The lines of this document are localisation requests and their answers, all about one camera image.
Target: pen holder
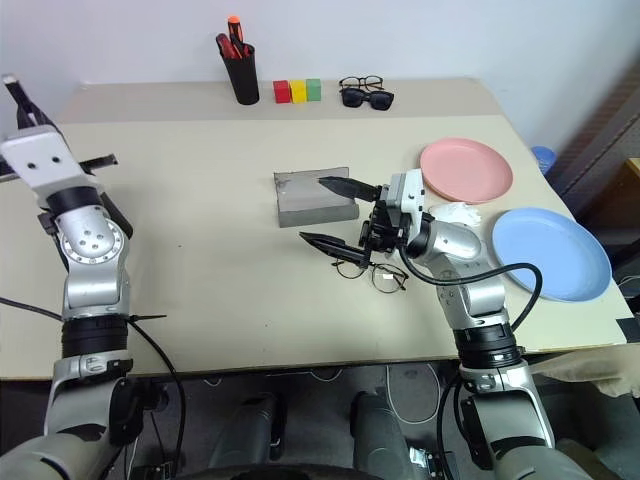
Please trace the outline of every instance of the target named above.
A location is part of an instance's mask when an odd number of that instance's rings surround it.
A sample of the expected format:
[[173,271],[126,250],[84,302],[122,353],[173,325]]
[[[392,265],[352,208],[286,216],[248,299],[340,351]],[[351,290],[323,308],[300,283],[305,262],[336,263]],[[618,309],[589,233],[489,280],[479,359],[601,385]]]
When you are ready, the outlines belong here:
[[227,67],[229,80],[233,91],[236,94],[236,100],[242,105],[253,105],[260,100],[258,93],[258,78],[256,76],[256,57],[255,49],[252,45],[248,45],[249,55],[244,58],[224,58],[224,66]]

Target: green block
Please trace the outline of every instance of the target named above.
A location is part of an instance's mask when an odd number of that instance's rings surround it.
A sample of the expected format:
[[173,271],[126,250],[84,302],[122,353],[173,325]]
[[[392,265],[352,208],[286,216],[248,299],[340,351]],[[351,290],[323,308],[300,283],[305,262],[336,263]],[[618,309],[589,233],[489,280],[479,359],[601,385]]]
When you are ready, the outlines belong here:
[[322,99],[319,78],[307,78],[307,102],[319,102]]

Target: white tabletop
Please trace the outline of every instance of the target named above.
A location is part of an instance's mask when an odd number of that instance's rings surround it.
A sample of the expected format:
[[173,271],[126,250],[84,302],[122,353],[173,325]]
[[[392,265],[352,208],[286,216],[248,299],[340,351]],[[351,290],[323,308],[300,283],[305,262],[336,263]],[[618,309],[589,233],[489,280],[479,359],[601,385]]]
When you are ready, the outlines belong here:
[[[226,84],[88,87],[60,118],[76,158],[115,153],[97,171],[135,233],[127,268],[132,312],[183,372],[455,357],[435,288],[411,278],[385,295],[367,276],[346,280],[299,231],[357,243],[360,219],[278,228],[273,172],[348,166],[353,178],[387,183],[417,166],[442,137],[468,137],[501,153],[514,183],[479,205],[481,230],[509,209],[537,206],[570,215],[491,96],[473,80],[397,81],[389,112],[347,109],[325,82],[320,103],[276,105],[268,86],[253,107]],[[445,200],[429,193],[427,206]],[[20,182],[0,185],[0,295],[60,310],[65,271]],[[509,278],[515,318],[529,293]],[[528,351],[624,343],[616,319],[631,316],[611,284],[585,303],[540,300],[518,331]],[[164,372],[135,333],[137,373]],[[49,377],[60,324],[0,306],[0,377]]]

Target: pen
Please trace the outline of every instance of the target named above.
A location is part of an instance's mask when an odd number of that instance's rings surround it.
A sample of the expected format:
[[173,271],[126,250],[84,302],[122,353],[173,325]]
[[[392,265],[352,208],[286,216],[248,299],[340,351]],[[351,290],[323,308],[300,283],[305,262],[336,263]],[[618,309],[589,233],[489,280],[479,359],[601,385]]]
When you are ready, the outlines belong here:
[[240,25],[240,19],[235,15],[231,15],[227,18],[227,25],[229,26],[229,38],[232,38],[232,35],[240,41],[244,42],[244,37],[242,35],[242,26]]
[[218,44],[218,49],[220,50],[220,55],[223,58],[241,58],[238,51],[234,48],[234,46],[229,41],[229,37],[227,37],[224,33],[216,36],[216,43]]
[[249,46],[244,43],[244,34],[242,33],[242,25],[240,25],[240,18],[236,15],[231,15],[227,18],[227,26],[229,27],[229,38],[231,43],[238,50],[238,54],[241,57],[248,57],[251,55]]

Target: wire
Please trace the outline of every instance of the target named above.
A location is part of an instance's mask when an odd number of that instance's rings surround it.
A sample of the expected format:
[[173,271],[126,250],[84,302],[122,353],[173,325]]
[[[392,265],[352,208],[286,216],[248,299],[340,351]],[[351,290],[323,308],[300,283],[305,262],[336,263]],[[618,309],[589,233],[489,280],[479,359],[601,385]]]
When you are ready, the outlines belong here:
[[518,318],[516,318],[516,320],[511,325],[511,329],[514,332],[522,324],[524,319],[527,318],[527,315],[529,315],[529,313],[533,309],[533,306],[538,301],[538,298],[540,297],[540,292],[542,291],[542,272],[540,272],[540,269],[538,267],[536,267],[535,265],[533,265],[531,263],[512,263],[512,264],[509,264],[509,265],[504,265],[504,266],[499,267],[499,268],[495,268],[493,270],[489,270],[489,271],[484,272],[484,273],[479,273],[478,275],[472,275],[470,277],[462,277],[462,278],[452,278],[452,279],[445,280],[445,279],[438,279],[438,278],[430,277],[430,276],[425,275],[424,273],[422,273],[420,270],[418,270],[415,267],[415,265],[411,262],[411,260],[409,260],[409,257],[407,255],[407,247],[406,246],[398,247],[398,253],[400,254],[400,258],[402,259],[402,263],[404,263],[404,265],[407,267],[407,269],[411,273],[413,273],[416,277],[418,277],[423,282],[429,283],[431,285],[441,286],[441,287],[447,287],[447,286],[452,286],[452,285],[464,285],[464,284],[467,284],[467,283],[479,282],[481,280],[486,280],[487,278],[495,277],[497,275],[501,275],[503,273],[507,273],[507,272],[510,272],[512,270],[526,269],[526,270],[530,270],[531,272],[533,272],[533,275],[534,275],[535,280],[536,280],[535,286],[533,288],[533,293],[531,294],[531,298],[529,298],[529,301],[525,305],[525,307],[522,310],[522,312],[520,313],[520,315],[518,315]]
[[26,303],[16,302],[15,300],[9,300],[8,298],[0,297],[0,303],[3,303],[9,307],[19,308],[21,310],[27,310],[33,313],[39,313],[40,315],[44,315],[45,317],[53,318],[54,320],[62,321],[62,316],[54,313],[50,310],[46,310],[40,307],[34,307],[33,305],[29,305]]
[[389,365],[386,365],[386,367],[387,367],[386,368],[387,399],[389,400],[389,406],[391,407],[391,410],[393,410],[393,413],[396,415],[398,420],[400,420],[402,423],[406,423],[407,425],[424,425],[425,423],[433,420],[438,414],[438,403],[440,402],[440,381],[438,380],[438,375],[436,374],[436,371],[433,369],[431,364],[427,363],[427,367],[429,367],[429,370],[431,370],[431,373],[433,374],[433,378],[436,380],[436,388],[438,389],[438,400],[436,401],[436,408],[434,409],[433,413],[423,420],[407,420],[406,418],[403,418],[402,416],[400,416],[400,414],[398,413],[398,410],[396,409],[396,406],[393,403],[393,398],[391,395],[391,381],[390,381],[391,373],[390,373]]
[[128,445],[125,445],[123,450],[123,455],[122,455],[122,476],[124,477],[124,480],[129,480],[127,478],[127,448]]
[[164,450],[164,444],[162,443],[162,437],[160,437],[160,432],[158,431],[158,424],[156,423],[156,416],[153,414],[153,411],[149,412],[149,416],[151,417],[151,424],[153,425],[153,430],[156,432],[156,438],[158,439],[158,446],[160,447],[160,455],[162,456],[162,463],[166,463],[166,461],[167,461],[167,453]]
[[313,373],[313,370],[310,370],[309,375],[311,375],[313,378],[315,378],[316,380],[318,380],[319,382],[324,382],[324,383],[331,383],[333,382],[336,378],[338,378],[340,375],[342,375],[342,369],[338,370],[333,377],[331,378],[322,378],[318,375],[316,375],[315,373]]
[[133,442],[133,451],[131,452],[131,460],[129,460],[129,468],[127,469],[125,478],[129,480],[131,478],[131,468],[133,468],[133,459],[136,457],[136,450],[138,448],[138,440],[140,439],[140,435],[136,437],[136,441]]
[[627,275],[622,280],[620,280],[620,283],[618,283],[618,286],[621,287],[625,283],[630,282],[632,280],[640,280],[640,275]]
[[468,443],[467,432],[464,430],[462,423],[462,417],[460,416],[460,390],[462,390],[462,378],[456,382],[456,387],[453,390],[453,414],[456,419],[456,425],[458,426],[458,432],[464,440]]
[[209,385],[212,388],[217,387],[218,385],[220,385],[222,383],[222,377],[218,378],[218,381],[216,383],[211,383],[209,380],[207,380],[206,378],[202,380],[204,383],[206,383],[207,385]]
[[449,467],[449,462],[447,461],[447,457],[444,452],[444,442],[442,440],[442,421],[444,419],[444,408],[447,405],[447,397],[449,396],[449,392],[451,391],[451,387],[460,379],[460,372],[456,372],[456,374],[449,380],[447,386],[444,387],[444,392],[442,392],[442,397],[440,398],[440,404],[438,405],[438,418],[436,419],[436,443],[438,445],[438,455],[440,456],[440,462],[442,463],[442,468],[445,473],[445,479],[455,480],[453,475],[451,474],[451,467]]
[[[34,307],[33,305],[28,305],[26,303],[20,303],[20,302],[16,302],[14,300],[9,300],[8,298],[4,298],[4,297],[0,297],[0,303],[3,303],[5,305],[8,305],[10,307],[14,307],[14,308],[19,308],[22,310],[27,310],[30,312],[34,312],[34,313],[39,313],[41,315],[44,315],[46,317],[50,317],[53,318],[55,320],[61,320],[62,317],[60,315],[58,315],[57,313],[53,313],[49,310],[45,310],[44,308],[40,308],[40,307]],[[144,318],[158,318],[158,316],[151,316],[151,317],[137,317],[138,319],[144,319]],[[171,360],[169,360],[169,357],[167,356],[166,353],[164,353],[164,350],[162,350],[162,348],[160,348],[160,345],[158,345],[155,340],[153,338],[151,338],[149,336],[149,334],[147,334],[147,332],[145,332],[140,326],[138,326],[135,323],[135,320],[132,320],[131,318],[127,319],[127,323],[129,325],[131,325],[131,327],[140,334],[140,336],[142,336],[142,338],[144,338],[147,343],[149,343],[149,345],[151,345],[151,347],[156,351],[156,353],[160,356],[160,358],[162,358],[162,361],[164,362],[164,364],[167,366],[167,368],[169,369],[169,372],[171,374],[171,378],[173,379],[173,381],[176,384],[176,387],[178,388],[178,394],[180,397],[180,425],[178,427],[178,439],[176,440],[176,451],[174,453],[174,460],[173,460],[173,466],[172,466],[172,470],[173,470],[173,476],[176,475],[176,473],[178,472],[178,466],[180,464],[180,456],[181,456],[181,452],[182,452],[182,439],[184,437],[184,424],[185,424],[185,420],[186,420],[186,416],[187,416],[187,401],[186,401],[186,395],[184,393],[184,387],[182,385],[182,382],[180,381],[180,378],[178,377],[178,373],[176,372],[176,369],[174,368],[173,364],[171,363]],[[127,449],[125,447],[124,450],[124,457],[125,457],[125,477],[126,477],[126,457],[127,457]]]
[[144,338],[149,343],[149,345],[153,347],[153,349],[160,356],[160,358],[162,358],[162,361],[169,369],[171,378],[173,379],[174,383],[176,384],[176,387],[178,388],[178,394],[180,397],[180,425],[178,427],[178,439],[176,440],[176,451],[174,452],[173,465],[172,465],[172,474],[175,477],[176,474],[178,473],[178,465],[180,464],[180,454],[182,451],[182,438],[184,436],[184,424],[187,416],[187,400],[186,400],[186,395],[184,393],[184,387],[182,385],[182,381],[178,377],[178,373],[176,372],[176,369],[173,367],[173,364],[171,363],[171,360],[169,360],[169,357],[167,357],[167,354],[164,353],[164,350],[162,350],[162,348],[160,348],[160,346],[153,340],[153,338],[151,338],[147,334],[147,332],[145,332],[134,321],[129,319],[127,320],[127,323],[131,325],[131,327],[133,327],[133,329],[136,332],[138,332],[142,336],[142,338]]

